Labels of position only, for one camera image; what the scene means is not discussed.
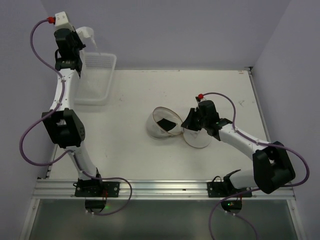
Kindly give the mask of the white bra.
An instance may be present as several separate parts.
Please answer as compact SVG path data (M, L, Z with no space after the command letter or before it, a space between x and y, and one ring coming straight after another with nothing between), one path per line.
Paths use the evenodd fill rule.
M75 31L78 34L81 41L83 41L85 39L90 39L94 48L95 49L98 48L96 41L95 41L95 33L91 27L82 26L82 27L77 28Z

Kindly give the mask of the black bra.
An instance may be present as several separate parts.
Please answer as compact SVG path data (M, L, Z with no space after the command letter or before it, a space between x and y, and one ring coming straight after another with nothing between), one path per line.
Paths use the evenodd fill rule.
M177 124L173 121L170 121L166 118L162 118L161 120L156 122L157 125L166 132L173 130Z

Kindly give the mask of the white mesh laundry bag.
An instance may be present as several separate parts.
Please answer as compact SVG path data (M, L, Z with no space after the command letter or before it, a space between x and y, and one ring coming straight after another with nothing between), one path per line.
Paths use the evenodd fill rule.
M154 139L167 139L182 136L192 148L203 149L210 145L212 138L204 130L188 130L182 127L182 119L173 110L158 106L149 115L145 127L147 134Z

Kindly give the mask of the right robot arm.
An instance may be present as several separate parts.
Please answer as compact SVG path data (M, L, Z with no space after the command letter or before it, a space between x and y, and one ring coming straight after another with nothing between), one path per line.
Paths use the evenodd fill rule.
M244 137L233 121L219 116L211 100L200 101L196 108L191 108L181 126L190 131L204 129L209 136L234 147L252 161L252 169L237 169L223 177L222 185L227 191L259 188L270 194L296 177L282 143Z

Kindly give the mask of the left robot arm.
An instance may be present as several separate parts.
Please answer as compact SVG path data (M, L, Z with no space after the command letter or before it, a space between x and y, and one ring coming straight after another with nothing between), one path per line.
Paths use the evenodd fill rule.
M74 107L79 88L83 62L81 50L85 48L75 30L61 28L54 32L57 44L54 69L57 85L53 103L42 113L43 124L51 139L69 155L81 181L98 180L98 168L93 164L85 146L85 126Z

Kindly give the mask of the white plastic basket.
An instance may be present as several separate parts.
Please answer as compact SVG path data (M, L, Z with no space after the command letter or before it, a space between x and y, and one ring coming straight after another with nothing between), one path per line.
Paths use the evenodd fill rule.
M113 81L117 57L111 53L85 52L75 104L103 106Z

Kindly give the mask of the aluminium right side rail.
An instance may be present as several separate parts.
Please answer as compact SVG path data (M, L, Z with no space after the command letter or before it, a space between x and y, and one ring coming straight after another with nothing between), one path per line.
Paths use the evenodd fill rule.
M262 122L262 126L263 126L263 130L264 130L266 139L268 141L270 141L271 140L270 134L269 134L269 131L268 131L268 127L266 125L265 116L264 116L264 113L263 113L263 110L262 110L262 107L261 107L260 99L259 99L258 92L257 92L257 89L256 89L255 81L254 81L254 78L253 78L253 67L252 66L246 67L245 70L248 72L248 76L249 76L249 79L250 79L251 87L252 87L253 94L254 94L254 97L255 97L255 100L256 100L256 104L257 104L257 107L258 107L258 111L259 111L259 115L260 115L260 118L261 118L261 122Z

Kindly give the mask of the aluminium rail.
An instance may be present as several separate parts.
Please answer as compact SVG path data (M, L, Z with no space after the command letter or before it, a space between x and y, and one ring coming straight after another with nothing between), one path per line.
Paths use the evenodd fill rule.
M262 110L262 107L261 107L260 99L259 99L258 92L257 92L257 89L256 89L255 81L254 81L254 78L253 78L253 67L252 66L246 67L245 70L248 72L248 76L249 76L249 79L250 79L251 87L252 87L253 94L254 94L254 97L255 97L255 100L256 100L256 104L257 104L257 107L258 107L258 111L259 111L259 115L260 115L260 118L261 118L261 122L262 122L262 126L263 126L263 130L264 130L266 139L268 141L270 141L271 140L270 134L269 134L269 131L268 131L268 127L266 125L265 116L264 116L264 113L263 113L263 110Z
M74 180L40 179L32 198L38 200L75 199ZM116 200L221 200L222 196L209 193L206 180L131 180L114 188Z

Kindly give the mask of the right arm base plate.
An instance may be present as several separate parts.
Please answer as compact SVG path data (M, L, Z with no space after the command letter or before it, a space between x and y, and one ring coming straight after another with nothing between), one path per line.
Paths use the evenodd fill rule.
M234 188L231 183L225 183L224 181L209 181L206 186L209 198L225 198L248 191L246 188Z

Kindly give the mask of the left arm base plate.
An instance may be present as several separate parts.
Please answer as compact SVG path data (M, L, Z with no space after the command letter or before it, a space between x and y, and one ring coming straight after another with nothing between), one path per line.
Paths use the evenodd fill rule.
M81 180L73 183L74 195L84 198L117 198L119 196L120 183L118 181Z

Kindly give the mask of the aluminium front rail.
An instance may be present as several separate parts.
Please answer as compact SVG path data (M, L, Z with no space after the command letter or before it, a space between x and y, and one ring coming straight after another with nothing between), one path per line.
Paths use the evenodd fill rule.
M74 180L40 179L32 198L38 200L75 199ZM221 200L222 196L209 193L206 180L131 180L114 188L116 200Z

